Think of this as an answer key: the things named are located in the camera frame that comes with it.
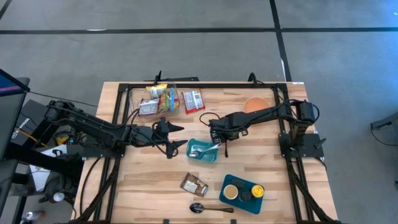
yellow container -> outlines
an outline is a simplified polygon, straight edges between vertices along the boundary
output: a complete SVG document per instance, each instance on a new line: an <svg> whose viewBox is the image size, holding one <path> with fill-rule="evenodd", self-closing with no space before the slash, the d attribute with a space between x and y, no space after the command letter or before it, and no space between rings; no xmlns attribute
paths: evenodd
<svg viewBox="0 0 398 224"><path fill-rule="evenodd" d="M264 188L262 188L260 185L254 185L251 188L251 194L253 194L254 197L259 198L264 195Z"/></svg>

computer screen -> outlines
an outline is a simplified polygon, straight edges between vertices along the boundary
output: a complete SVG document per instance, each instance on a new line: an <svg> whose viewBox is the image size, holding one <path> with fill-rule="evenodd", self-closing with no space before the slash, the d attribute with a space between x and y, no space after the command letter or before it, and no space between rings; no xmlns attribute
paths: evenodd
<svg viewBox="0 0 398 224"><path fill-rule="evenodd" d="M29 91L29 87L0 69L0 96L9 96Z"/></svg>

gray floor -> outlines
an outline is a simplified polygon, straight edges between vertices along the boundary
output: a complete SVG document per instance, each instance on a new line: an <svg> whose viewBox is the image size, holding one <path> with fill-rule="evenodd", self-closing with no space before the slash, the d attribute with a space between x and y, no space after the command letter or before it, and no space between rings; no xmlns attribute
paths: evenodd
<svg viewBox="0 0 398 224"><path fill-rule="evenodd" d="M398 27L396 1L276 0L283 28ZM0 30L273 27L267 0L12 0ZM369 123L398 111L398 32L284 33L293 81L321 110L333 198L345 223L398 223L398 149ZM0 67L45 94L97 103L105 81L198 76L283 81L273 32L251 34L0 35ZM48 98L29 95L43 104ZM81 106L94 113L93 108ZM398 143L393 129L376 132ZM65 222L67 204L36 204ZM0 223L9 223L3 215Z"/></svg>

candy package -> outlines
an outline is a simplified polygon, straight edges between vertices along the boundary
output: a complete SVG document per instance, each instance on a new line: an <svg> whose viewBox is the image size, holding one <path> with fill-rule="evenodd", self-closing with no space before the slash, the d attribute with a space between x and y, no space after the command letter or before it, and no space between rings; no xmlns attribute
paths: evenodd
<svg viewBox="0 0 398 224"><path fill-rule="evenodd" d="M184 101L185 101L185 112L186 114L206 109L205 104L203 103L203 98L201 97L200 90L193 90L188 92L183 92Z"/></svg>

food package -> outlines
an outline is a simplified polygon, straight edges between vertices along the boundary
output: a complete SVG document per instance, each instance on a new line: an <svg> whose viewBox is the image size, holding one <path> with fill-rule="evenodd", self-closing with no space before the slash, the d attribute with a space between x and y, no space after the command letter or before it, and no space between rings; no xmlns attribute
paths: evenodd
<svg viewBox="0 0 398 224"><path fill-rule="evenodd" d="M147 86L146 89L148 90L150 97L152 99L160 98L164 91L167 88L167 84L159 84L156 86Z"/></svg>
<svg viewBox="0 0 398 224"><path fill-rule="evenodd" d="M186 114L206 109L205 104L203 103L203 98L201 97L200 90L193 90L188 92L183 92L184 101L185 101L185 112Z"/></svg>
<svg viewBox="0 0 398 224"><path fill-rule="evenodd" d="M167 110L169 110L169 101L170 101L169 95L166 92L164 92L162 94L162 96L159 98L159 105L157 107L157 113L162 113L162 112L166 112Z"/></svg>
<svg viewBox="0 0 398 224"><path fill-rule="evenodd" d="M205 196L209 188L207 184L203 183L201 180L199 180L198 177L195 177L190 173L187 173L180 187L187 192L193 193L201 197Z"/></svg>
<svg viewBox="0 0 398 224"><path fill-rule="evenodd" d="M159 98L153 100L142 100L139 105L139 115L156 114Z"/></svg>
<svg viewBox="0 0 398 224"><path fill-rule="evenodd" d="M170 107L169 107L169 110L172 111L175 108L178 108L178 106L179 106L178 95L174 91L174 88L172 87L170 89Z"/></svg>

